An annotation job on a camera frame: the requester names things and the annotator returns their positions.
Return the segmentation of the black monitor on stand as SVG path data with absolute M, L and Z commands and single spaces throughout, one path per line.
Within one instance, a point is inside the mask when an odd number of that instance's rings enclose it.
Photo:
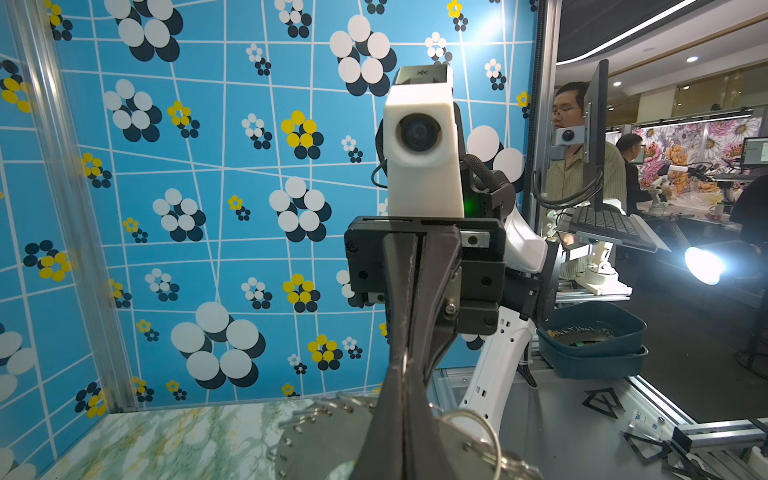
M 574 207 L 589 201 L 600 209 L 603 201 L 606 111 L 608 95 L 609 61 L 600 60 L 584 96 L 583 125 L 558 128 L 553 131 L 550 160 L 566 158 L 571 145 L 582 147 L 583 187 L 562 200 L 555 200 L 555 208 Z

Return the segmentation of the dark teal bin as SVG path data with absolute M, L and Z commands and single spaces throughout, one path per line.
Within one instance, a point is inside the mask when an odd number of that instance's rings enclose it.
M 562 377 L 618 379 L 641 372 L 647 324 L 614 303 L 592 301 L 553 311 L 537 328 L 539 351 Z

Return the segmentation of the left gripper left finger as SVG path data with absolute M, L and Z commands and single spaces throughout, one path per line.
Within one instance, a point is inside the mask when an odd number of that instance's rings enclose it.
M 380 392 L 365 442 L 351 479 L 406 479 L 405 380 Z

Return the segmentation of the black keyboard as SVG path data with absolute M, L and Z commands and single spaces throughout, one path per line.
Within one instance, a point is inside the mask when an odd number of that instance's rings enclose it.
M 670 248 L 659 235 L 638 215 L 625 215 L 615 207 L 604 205 L 568 209 L 557 223 L 557 230 L 587 240 L 602 241 L 626 248 L 655 253 Z

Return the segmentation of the bright desk lamp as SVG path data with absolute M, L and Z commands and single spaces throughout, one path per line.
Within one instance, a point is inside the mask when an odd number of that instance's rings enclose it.
M 767 272 L 767 247 L 729 240 L 686 249 L 684 261 L 700 282 L 715 286 L 759 278 Z

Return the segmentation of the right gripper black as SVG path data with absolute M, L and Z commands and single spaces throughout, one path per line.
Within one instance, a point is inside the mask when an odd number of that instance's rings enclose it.
M 353 296 L 387 313 L 386 384 L 402 384 L 407 373 L 408 388 L 424 390 L 457 334 L 495 332 L 505 241 L 497 219 L 352 221 L 344 247 Z

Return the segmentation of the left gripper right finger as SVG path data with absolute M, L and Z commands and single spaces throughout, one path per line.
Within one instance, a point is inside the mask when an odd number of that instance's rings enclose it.
M 407 374 L 407 478 L 457 479 L 441 442 L 422 378 Z

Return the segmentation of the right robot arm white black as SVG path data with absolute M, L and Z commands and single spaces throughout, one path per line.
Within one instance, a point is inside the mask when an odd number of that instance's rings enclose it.
M 523 219 L 507 173 L 464 142 L 453 101 L 389 99 L 376 136 L 389 213 L 359 217 L 345 235 L 354 298 L 387 309 L 382 394 L 388 418 L 407 432 L 460 334 L 484 338 L 463 406 L 498 428 L 555 292 L 556 244 Z

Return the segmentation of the left corner aluminium post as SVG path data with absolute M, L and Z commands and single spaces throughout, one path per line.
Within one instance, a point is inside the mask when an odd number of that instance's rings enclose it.
M 130 362 L 48 17 L 39 1 L 9 1 L 5 8 L 12 21 L 22 75 L 29 83 L 31 116 L 107 406 L 112 413 L 135 412 L 138 401 Z

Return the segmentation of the seated man in shirt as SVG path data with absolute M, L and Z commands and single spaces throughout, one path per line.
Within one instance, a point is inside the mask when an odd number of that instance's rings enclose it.
M 584 125 L 584 98 L 587 82 L 569 82 L 556 93 L 552 120 L 556 129 Z M 582 144 L 567 148 L 563 161 L 552 162 L 546 175 L 546 194 L 551 200 L 575 195 L 584 187 L 584 147 Z M 606 143 L 604 155 L 603 189 L 604 199 L 617 199 L 621 208 L 627 204 L 625 161 L 619 150 Z

